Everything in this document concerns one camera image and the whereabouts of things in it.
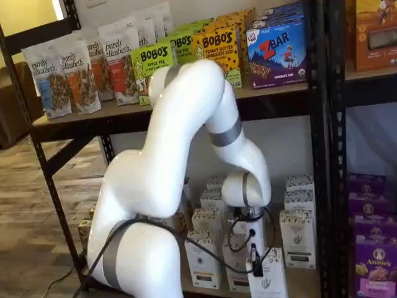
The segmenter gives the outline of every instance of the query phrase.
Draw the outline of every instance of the blue snack box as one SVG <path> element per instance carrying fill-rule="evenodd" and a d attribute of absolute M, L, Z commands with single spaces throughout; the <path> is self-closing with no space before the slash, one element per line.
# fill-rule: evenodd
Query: blue snack box
<path fill-rule="evenodd" d="M 296 20 L 247 31 L 253 89 L 306 80 L 305 22 Z"/>

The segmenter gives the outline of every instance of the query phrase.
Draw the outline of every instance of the yellow bobo's box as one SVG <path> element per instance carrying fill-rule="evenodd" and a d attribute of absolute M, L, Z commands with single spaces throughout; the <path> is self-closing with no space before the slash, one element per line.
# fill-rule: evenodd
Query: yellow bobo's box
<path fill-rule="evenodd" d="M 242 86 L 241 47 L 238 36 L 239 27 L 232 25 L 194 34 L 192 42 L 196 60 L 210 59 L 217 62 L 233 89 L 239 89 Z"/>

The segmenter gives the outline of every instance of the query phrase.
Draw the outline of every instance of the white wall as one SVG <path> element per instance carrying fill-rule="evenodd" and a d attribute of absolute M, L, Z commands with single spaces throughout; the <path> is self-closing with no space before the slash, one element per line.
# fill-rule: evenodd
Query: white wall
<path fill-rule="evenodd" d="M 287 175 L 313 172 L 309 117 L 249 121 L 243 122 L 243 128 L 247 138 L 255 142 L 266 157 L 273 200 L 283 199 Z M 112 136 L 115 153 L 127 148 L 142 148 L 145 135 L 126 133 Z M 187 163 L 187 175 L 192 180 L 195 198 L 199 198 L 210 175 L 227 173 L 229 169 L 230 166 L 214 153 L 205 128 L 200 129 L 193 139 Z"/>
<path fill-rule="evenodd" d="M 134 11 L 162 2 L 164 0 L 107 0 L 105 4 L 88 9 L 85 0 L 75 1 L 82 27 L 98 27 L 115 22 Z M 293 0 L 169 0 L 174 25 L 249 7 L 274 7 L 288 2 Z"/>

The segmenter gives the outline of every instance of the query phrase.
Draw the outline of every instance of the black cable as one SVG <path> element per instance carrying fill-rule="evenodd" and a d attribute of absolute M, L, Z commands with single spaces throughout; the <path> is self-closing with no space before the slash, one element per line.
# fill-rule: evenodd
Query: black cable
<path fill-rule="evenodd" d="M 260 262 L 260 266 L 262 266 L 262 262 L 263 260 L 265 260 L 266 256 L 269 254 L 269 252 L 271 251 L 271 249 L 273 248 L 274 245 L 274 241 L 275 241 L 275 237 L 276 237 L 276 233 L 275 233 L 275 224 L 273 221 L 272 216 L 270 215 L 270 212 L 264 208 L 267 212 L 267 214 L 270 217 L 270 221 L 273 225 L 274 228 L 274 234 L 273 234 L 273 240 L 272 240 L 272 244 L 268 247 L 265 255 L 262 257 L 261 262 Z M 159 222 L 152 222 L 148 219 L 130 219 L 130 220 L 126 220 L 125 222 L 123 222 L 121 225 L 119 225 L 114 232 L 108 237 L 108 239 L 106 240 L 104 246 L 102 247 L 102 249 L 100 250 L 97 258 L 95 259 L 94 263 L 92 264 L 90 270 L 87 273 L 87 277 L 85 278 L 85 280 L 81 283 L 79 289 L 76 291 L 76 293 L 74 293 L 73 298 L 77 298 L 77 296 L 80 294 L 80 292 L 86 287 L 88 279 L 91 277 L 92 273 L 94 272 L 100 258 L 102 257 L 102 255 L 105 253 L 105 250 L 107 249 L 107 247 L 110 245 L 110 243 L 112 242 L 113 238 L 116 236 L 116 234 L 118 234 L 119 231 L 123 230 L 124 228 L 133 225 L 137 222 L 141 222 L 144 224 L 148 224 L 148 225 L 154 225 L 156 227 L 159 228 L 163 228 L 165 230 L 167 230 L 168 232 L 172 233 L 174 236 L 177 236 L 185 241 L 190 242 L 191 244 L 197 246 L 198 248 L 200 248 L 201 250 L 205 251 L 207 254 L 209 254 L 212 258 L 216 259 L 222 266 L 232 270 L 233 272 L 236 273 L 240 273 L 240 274 L 249 274 L 252 273 L 254 271 L 255 268 L 252 268 L 252 270 L 249 271 L 240 271 L 240 270 L 236 270 L 234 269 L 232 266 L 230 266 L 229 264 L 226 264 L 222 259 L 220 259 L 217 255 L 215 255 L 214 253 L 212 253 L 210 250 L 206 249 L 204 246 L 198 244 L 197 242 L 195 242 L 194 240 L 190 239 L 189 237 L 177 232 L 176 230 L 174 230 L 173 228 L 168 227 L 167 225 L 163 225 Z"/>
<path fill-rule="evenodd" d="M 69 271 L 68 273 L 66 273 L 64 276 L 62 276 L 61 278 L 57 279 L 56 281 L 53 281 L 53 282 L 48 286 L 47 290 L 45 290 L 45 292 L 44 292 L 42 298 L 44 298 L 44 297 L 47 295 L 48 291 L 51 289 L 51 287 L 52 287 L 54 284 L 56 284 L 56 283 L 58 283 L 58 282 L 61 282 L 62 280 L 64 280 L 65 278 L 67 278 L 67 277 L 73 272 L 73 270 L 74 270 L 74 266 L 73 266 L 72 269 L 70 269 L 70 271 Z"/>

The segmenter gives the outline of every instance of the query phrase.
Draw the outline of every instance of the purple box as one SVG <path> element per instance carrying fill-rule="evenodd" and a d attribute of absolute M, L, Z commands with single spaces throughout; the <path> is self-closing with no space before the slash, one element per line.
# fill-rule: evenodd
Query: purple box
<path fill-rule="evenodd" d="M 397 216 L 360 214 L 354 218 L 354 233 L 356 235 L 383 234 L 397 237 Z"/>
<path fill-rule="evenodd" d="M 387 214 L 388 203 L 386 197 L 377 194 L 349 194 L 349 216 L 355 214 Z"/>
<path fill-rule="evenodd" d="M 386 176 L 350 173 L 347 177 L 349 192 L 384 194 Z"/>
<path fill-rule="evenodd" d="M 354 297 L 392 298 L 396 281 L 397 238 L 357 235 Z"/>

